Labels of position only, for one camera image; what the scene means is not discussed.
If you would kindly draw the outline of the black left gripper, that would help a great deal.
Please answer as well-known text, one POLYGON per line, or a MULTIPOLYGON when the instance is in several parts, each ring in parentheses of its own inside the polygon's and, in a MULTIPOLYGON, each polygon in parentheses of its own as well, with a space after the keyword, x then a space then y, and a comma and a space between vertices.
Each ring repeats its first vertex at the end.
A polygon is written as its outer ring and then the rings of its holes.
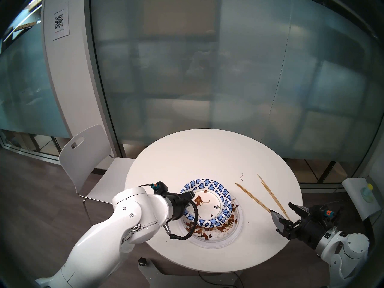
POLYGON ((167 192, 166 198, 170 201, 172 207, 172 214, 169 214, 170 218, 167 221, 170 222, 182 218, 188 202, 193 201, 195 194, 192 190, 184 191, 180 194, 167 192))

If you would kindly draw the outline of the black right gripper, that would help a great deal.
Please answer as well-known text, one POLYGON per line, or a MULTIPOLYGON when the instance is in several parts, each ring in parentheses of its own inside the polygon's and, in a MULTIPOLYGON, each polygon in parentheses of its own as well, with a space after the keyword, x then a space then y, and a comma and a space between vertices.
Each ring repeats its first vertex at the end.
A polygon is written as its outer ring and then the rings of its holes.
POLYGON ((270 210, 277 232, 288 240, 298 239, 312 250, 316 250, 320 240, 329 230, 329 224, 325 220, 318 221, 312 218, 306 207, 297 206, 291 202, 288 206, 300 217, 300 220, 293 223, 280 213, 270 210))

